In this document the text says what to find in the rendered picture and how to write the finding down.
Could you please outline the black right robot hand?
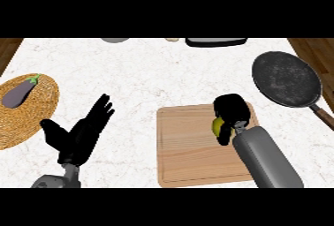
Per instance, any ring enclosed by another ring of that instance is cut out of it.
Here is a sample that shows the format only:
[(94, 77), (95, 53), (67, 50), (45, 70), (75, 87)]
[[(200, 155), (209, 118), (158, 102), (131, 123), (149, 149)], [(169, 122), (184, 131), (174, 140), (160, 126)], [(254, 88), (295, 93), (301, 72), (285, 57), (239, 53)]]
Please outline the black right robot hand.
[(249, 124), (251, 111), (248, 105), (237, 94), (220, 95), (214, 102), (215, 118), (221, 117), (224, 124), (220, 126), (217, 143), (221, 146), (228, 144), (233, 133), (239, 133)]

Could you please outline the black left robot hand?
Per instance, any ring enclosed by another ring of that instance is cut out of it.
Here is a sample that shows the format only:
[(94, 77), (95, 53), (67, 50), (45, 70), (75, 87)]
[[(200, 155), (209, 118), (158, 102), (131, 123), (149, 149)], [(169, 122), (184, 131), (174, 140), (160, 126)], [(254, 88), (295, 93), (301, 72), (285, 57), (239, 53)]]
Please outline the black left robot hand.
[(78, 120), (69, 131), (50, 119), (39, 121), (45, 142), (59, 151), (57, 164), (81, 166), (87, 162), (98, 134), (113, 113), (109, 96), (101, 94), (87, 116)]

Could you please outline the yellow pear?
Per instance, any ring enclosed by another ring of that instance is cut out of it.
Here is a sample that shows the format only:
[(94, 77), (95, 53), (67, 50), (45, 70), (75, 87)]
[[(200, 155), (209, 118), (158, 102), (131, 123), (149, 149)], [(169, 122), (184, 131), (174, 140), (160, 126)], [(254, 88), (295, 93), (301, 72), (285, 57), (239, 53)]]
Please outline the yellow pear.
[(214, 133), (215, 136), (218, 136), (220, 134), (220, 126), (224, 124), (224, 121), (221, 119), (221, 117), (217, 117), (214, 120), (212, 120), (212, 124), (211, 124), (211, 131)]

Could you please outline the wooden cutting board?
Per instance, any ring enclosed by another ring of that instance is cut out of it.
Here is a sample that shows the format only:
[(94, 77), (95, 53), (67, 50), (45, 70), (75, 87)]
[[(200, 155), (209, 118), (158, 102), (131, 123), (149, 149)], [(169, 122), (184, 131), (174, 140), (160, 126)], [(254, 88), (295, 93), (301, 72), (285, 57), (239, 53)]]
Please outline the wooden cutting board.
[(231, 144), (220, 146), (211, 132), (211, 104), (156, 111), (158, 183), (160, 187), (251, 180)]

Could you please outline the black frying pan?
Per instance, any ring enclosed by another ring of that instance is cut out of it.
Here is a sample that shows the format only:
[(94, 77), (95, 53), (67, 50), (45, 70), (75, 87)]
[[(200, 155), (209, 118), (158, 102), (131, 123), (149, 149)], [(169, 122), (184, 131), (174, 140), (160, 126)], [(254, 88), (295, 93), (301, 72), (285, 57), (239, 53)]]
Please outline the black frying pan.
[(251, 77), (261, 94), (289, 108), (310, 108), (334, 131), (334, 117), (317, 106), (322, 83), (307, 62), (282, 51), (261, 53), (251, 65)]

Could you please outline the round wicker placemat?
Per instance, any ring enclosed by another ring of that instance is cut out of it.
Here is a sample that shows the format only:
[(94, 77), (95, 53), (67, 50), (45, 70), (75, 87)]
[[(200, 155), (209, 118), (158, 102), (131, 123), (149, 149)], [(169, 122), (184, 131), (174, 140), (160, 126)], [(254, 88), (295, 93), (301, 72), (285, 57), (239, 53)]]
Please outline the round wicker placemat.
[(5, 93), (26, 80), (35, 77), (35, 73), (16, 76), (0, 85), (0, 150), (20, 144), (38, 132), (39, 120), (50, 118), (59, 102), (59, 87), (54, 79), (41, 74), (27, 98), (22, 104), (10, 109), (2, 103)]

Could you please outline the purple eggplant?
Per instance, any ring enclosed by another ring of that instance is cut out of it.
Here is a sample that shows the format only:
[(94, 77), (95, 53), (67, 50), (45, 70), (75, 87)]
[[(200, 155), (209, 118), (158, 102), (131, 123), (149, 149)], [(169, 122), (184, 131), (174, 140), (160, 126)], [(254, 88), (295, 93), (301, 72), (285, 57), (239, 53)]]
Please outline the purple eggplant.
[(13, 109), (23, 103), (32, 88), (38, 84), (38, 77), (39, 75), (36, 74), (26, 78), (25, 81), (5, 93), (1, 103), (7, 108)]

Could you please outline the black rectangular tray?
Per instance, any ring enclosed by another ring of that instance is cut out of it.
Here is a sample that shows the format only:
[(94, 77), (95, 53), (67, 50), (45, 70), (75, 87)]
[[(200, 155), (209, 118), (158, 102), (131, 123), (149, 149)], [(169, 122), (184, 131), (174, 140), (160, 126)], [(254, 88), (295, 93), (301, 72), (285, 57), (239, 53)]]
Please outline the black rectangular tray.
[(184, 43), (190, 47), (214, 48), (236, 46), (246, 42), (246, 38), (186, 38)]

